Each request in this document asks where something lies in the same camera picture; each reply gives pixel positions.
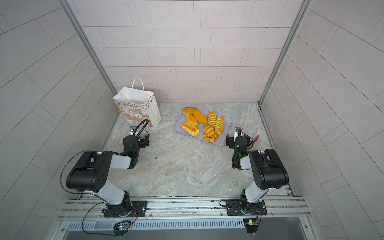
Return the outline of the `striped long bread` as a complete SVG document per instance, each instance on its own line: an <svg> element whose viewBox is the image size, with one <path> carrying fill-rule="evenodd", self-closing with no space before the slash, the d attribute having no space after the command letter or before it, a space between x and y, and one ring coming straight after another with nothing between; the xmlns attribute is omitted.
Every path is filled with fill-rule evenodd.
<svg viewBox="0 0 384 240"><path fill-rule="evenodd" d="M207 120L208 120L208 125L215 127L216 126L216 121L217 121L217 115L215 112L211 111L208 112L207 114Z"/></svg>
<svg viewBox="0 0 384 240"><path fill-rule="evenodd" d="M218 116L215 124L215 131L218 135L222 135L224 132L225 120L222 116Z"/></svg>

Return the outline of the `white cartoon paper bag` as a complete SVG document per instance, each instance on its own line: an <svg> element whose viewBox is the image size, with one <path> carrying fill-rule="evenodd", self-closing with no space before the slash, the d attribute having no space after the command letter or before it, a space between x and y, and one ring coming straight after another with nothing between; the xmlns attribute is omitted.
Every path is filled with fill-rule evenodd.
<svg viewBox="0 0 384 240"><path fill-rule="evenodd" d="M113 101L128 123L134 126L143 120L148 120L148 128L154 131L161 121L155 94L146 91L145 88L123 87L113 97Z"/></svg>

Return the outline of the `striped round bun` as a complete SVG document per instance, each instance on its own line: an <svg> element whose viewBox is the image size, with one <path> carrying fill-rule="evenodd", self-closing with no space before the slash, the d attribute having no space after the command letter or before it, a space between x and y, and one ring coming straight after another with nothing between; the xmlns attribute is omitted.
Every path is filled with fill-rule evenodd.
<svg viewBox="0 0 384 240"><path fill-rule="evenodd" d="M214 127L210 125L205 125L203 128L203 132L209 138L212 138L216 133Z"/></svg>

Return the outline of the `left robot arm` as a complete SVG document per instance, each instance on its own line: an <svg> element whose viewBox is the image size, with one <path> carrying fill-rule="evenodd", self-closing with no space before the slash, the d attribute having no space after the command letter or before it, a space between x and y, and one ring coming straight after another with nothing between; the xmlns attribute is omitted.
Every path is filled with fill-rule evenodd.
<svg viewBox="0 0 384 240"><path fill-rule="evenodd" d="M131 201L127 191L116 187L108 179L111 169L134 169L140 149L149 146L149 135L129 135L123 139L124 151L85 151L67 176L66 187L95 195L106 204L105 218L144 217L148 202Z"/></svg>

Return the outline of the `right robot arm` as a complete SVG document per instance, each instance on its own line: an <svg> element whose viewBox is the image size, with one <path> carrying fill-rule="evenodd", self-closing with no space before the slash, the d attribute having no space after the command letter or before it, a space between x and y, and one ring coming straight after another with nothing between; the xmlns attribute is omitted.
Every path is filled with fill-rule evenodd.
<svg viewBox="0 0 384 240"><path fill-rule="evenodd" d="M251 170L253 181L244 189L239 200L227 200L229 216L265 216L267 209L264 196L271 189L279 189L289 183L289 175L274 149L248 150L251 142L246 134L226 136L226 145L234 150L232 168Z"/></svg>

